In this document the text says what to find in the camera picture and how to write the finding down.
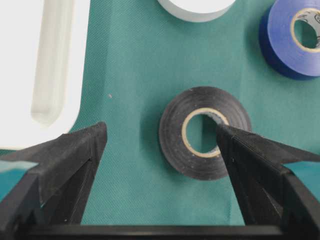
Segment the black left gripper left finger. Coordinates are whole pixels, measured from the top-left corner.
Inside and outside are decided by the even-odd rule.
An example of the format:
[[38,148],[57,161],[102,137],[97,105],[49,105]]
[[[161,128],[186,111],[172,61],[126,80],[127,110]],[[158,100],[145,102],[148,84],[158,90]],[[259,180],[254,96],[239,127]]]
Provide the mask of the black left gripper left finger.
[[21,238],[29,225],[82,221],[107,132],[101,121],[0,157],[1,239]]

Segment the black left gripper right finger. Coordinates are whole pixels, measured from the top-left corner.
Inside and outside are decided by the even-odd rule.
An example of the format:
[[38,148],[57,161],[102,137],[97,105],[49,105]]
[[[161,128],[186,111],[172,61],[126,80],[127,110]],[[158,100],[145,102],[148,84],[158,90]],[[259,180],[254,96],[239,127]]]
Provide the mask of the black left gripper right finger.
[[226,124],[216,141],[229,174],[244,226],[220,227],[230,240],[317,240],[320,182],[317,154]]

